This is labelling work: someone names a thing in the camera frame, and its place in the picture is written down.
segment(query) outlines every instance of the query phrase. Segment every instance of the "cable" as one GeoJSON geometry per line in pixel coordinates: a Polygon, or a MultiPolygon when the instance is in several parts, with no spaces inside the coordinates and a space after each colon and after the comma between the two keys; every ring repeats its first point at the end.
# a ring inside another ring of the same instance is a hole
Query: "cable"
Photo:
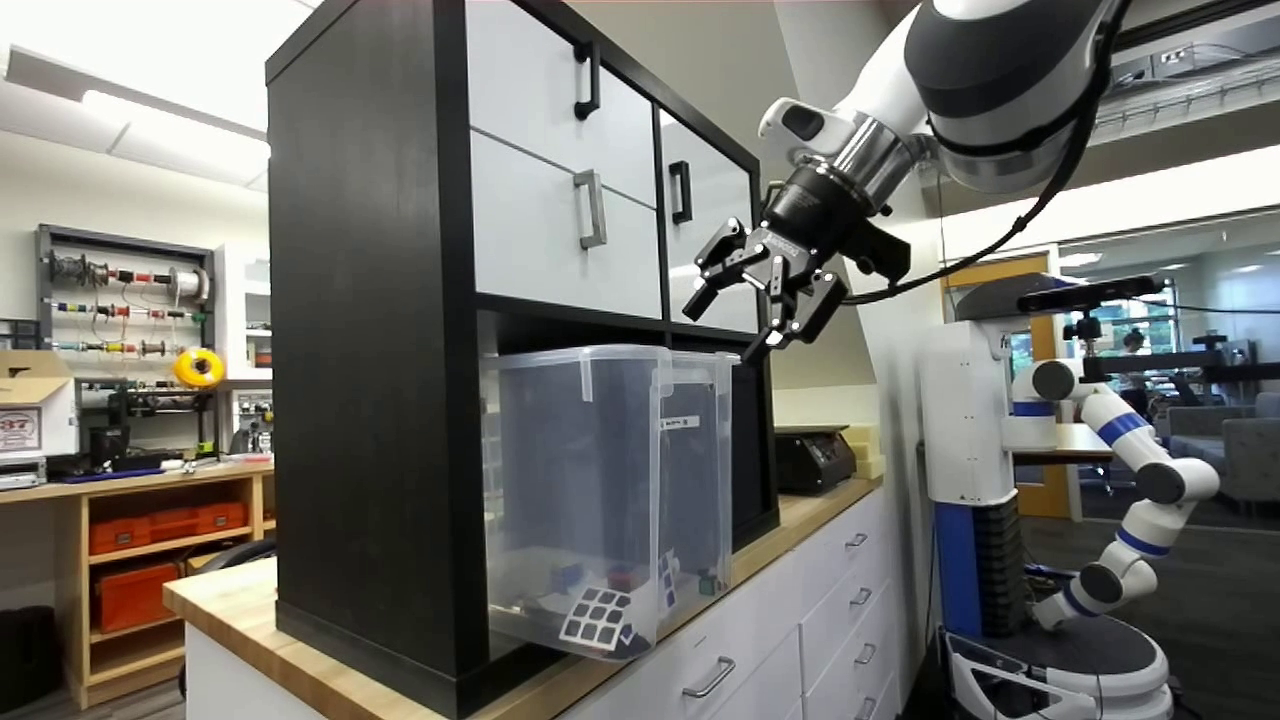
{"type": "Polygon", "coordinates": [[[1280,315],[1280,309],[1212,309],[1212,303],[1167,303],[1167,299],[1151,299],[1151,303],[1171,309],[1171,310],[1280,315]]]}
{"type": "Polygon", "coordinates": [[[1007,240],[1017,240],[1017,237],[1056,199],[1061,187],[1069,187],[1069,179],[1077,176],[1077,169],[1079,169],[1079,159],[1084,159],[1093,123],[1097,123],[1097,108],[1098,108],[1098,100],[1102,100],[1102,92],[1109,92],[1109,82],[1112,82],[1112,48],[1114,48],[1114,37],[1121,37],[1121,23],[1124,23],[1129,3],[1133,3],[1133,0],[1121,0],[1114,16],[1102,23],[1102,37],[1097,40],[1097,54],[1093,54],[1097,67],[1093,67],[1093,78],[1087,78],[1087,86],[1084,86],[1084,95],[1079,95],[1079,120],[1077,120],[1077,129],[1073,129],[1073,135],[1069,135],[1065,159],[1056,163],[1056,170],[1051,170],[1049,182],[1040,187],[1037,202],[1032,202],[1022,215],[1017,215],[1017,221],[1007,223],[1007,231],[1004,231],[998,240],[991,240],[988,246],[978,246],[978,250],[971,250],[971,257],[958,257],[956,265],[945,265],[945,266],[936,266],[936,271],[929,271],[929,275],[917,275],[917,280],[902,280],[902,282],[893,282],[893,289],[878,289],[878,292],[846,295],[843,303],[878,303],[878,299],[902,295],[902,292],[910,292],[910,289],[925,289],[925,282],[930,282],[930,280],[945,280],[945,275],[950,275],[950,271],[958,271],[958,266],[971,266],[971,265],[988,260],[988,257],[998,250],[1007,240]]]}

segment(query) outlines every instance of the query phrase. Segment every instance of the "plastic storage container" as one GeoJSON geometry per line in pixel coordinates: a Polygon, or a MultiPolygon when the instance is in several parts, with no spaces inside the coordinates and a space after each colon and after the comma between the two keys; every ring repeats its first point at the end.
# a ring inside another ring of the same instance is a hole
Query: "plastic storage container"
{"type": "Polygon", "coordinates": [[[600,343],[504,355],[496,373],[493,627],[639,656],[728,580],[730,355],[600,343]]]}

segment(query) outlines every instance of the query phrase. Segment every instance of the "red drawer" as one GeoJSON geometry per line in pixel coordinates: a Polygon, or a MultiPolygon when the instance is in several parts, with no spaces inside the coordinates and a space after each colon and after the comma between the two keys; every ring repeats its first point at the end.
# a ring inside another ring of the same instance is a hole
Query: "red drawer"
{"type": "Polygon", "coordinates": [[[140,544],[153,544],[153,519],[142,519],[142,517],[99,519],[86,533],[91,554],[125,551],[125,547],[140,547],[140,544]]]}
{"type": "Polygon", "coordinates": [[[242,528],[242,524],[249,524],[242,505],[202,505],[198,508],[198,533],[229,533],[229,528],[242,528]]]}
{"type": "Polygon", "coordinates": [[[167,617],[163,585],[176,580],[176,564],[126,567],[97,580],[97,627],[125,630],[167,617]]]}
{"type": "Polygon", "coordinates": [[[153,541],[181,541],[198,533],[198,511],[194,508],[172,508],[172,511],[153,511],[153,541]]]}

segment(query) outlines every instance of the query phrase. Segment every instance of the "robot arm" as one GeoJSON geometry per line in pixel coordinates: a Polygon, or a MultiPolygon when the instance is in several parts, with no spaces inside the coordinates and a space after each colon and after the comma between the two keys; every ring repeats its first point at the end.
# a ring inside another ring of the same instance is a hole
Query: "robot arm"
{"type": "Polygon", "coordinates": [[[1159,447],[1146,421],[1140,421],[1112,388],[1077,383],[1065,365],[1040,365],[1032,376],[1037,395],[1077,401],[1079,421],[1135,471],[1135,500],[1114,541],[1077,571],[1056,597],[1032,603],[1040,627],[1061,627],[1073,617],[1109,617],[1129,601],[1154,591],[1146,558],[1171,551],[1199,500],[1216,494],[1219,476],[1203,461],[1174,461],[1159,447]]]}
{"type": "Polygon", "coordinates": [[[763,199],[752,231],[723,223],[708,240],[682,315],[696,319],[728,282],[752,282],[769,299],[763,349],[785,349],[815,341],[846,299],[826,260],[846,257],[895,289],[910,250],[873,215],[929,143],[966,187],[1065,182],[1109,82],[1124,9],[1129,0],[925,0],[830,113],[774,100],[760,135],[785,143],[794,170],[763,199]]]}

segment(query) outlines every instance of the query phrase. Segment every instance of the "drawer handle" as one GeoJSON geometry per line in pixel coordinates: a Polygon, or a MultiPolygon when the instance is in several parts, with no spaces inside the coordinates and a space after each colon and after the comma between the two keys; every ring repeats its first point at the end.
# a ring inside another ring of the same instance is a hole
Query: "drawer handle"
{"type": "Polygon", "coordinates": [[[570,54],[577,63],[586,63],[586,100],[577,100],[570,115],[586,120],[600,108],[600,48],[586,40],[586,42],[577,42],[570,54]]]}
{"type": "Polygon", "coordinates": [[[690,221],[689,163],[682,163],[682,159],[669,163],[669,176],[670,176],[670,187],[675,187],[675,195],[670,195],[670,223],[689,223],[689,221],[690,221]]]}
{"type": "Polygon", "coordinates": [[[875,660],[875,652],[878,652],[878,642],[864,642],[864,652],[856,652],[856,660],[850,660],[850,663],[856,663],[856,668],[858,668],[858,663],[873,663],[873,660],[875,660]]]}
{"type": "Polygon", "coordinates": [[[730,656],[714,656],[714,668],[704,680],[696,680],[690,688],[682,688],[681,697],[708,700],[723,682],[723,675],[730,675],[730,668],[735,668],[730,656]]]}
{"type": "Polygon", "coordinates": [[[609,244],[600,170],[570,170],[570,191],[580,195],[580,187],[586,187],[591,231],[585,231],[577,244],[586,250],[586,246],[609,244]]]}
{"type": "Polygon", "coordinates": [[[864,697],[864,704],[856,708],[856,720],[873,720],[875,716],[875,697],[864,697]]]}
{"type": "Polygon", "coordinates": [[[858,610],[875,591],[873,588],[858,588],[846,609],[858,610]]]}
{"type": "Polygon", "coordinates": [[[850,537],[843,541],[846,551],[856,551],[856,547],[864,547],[864,544],[869,544],[869,533],[850,533],[850,537]]]}

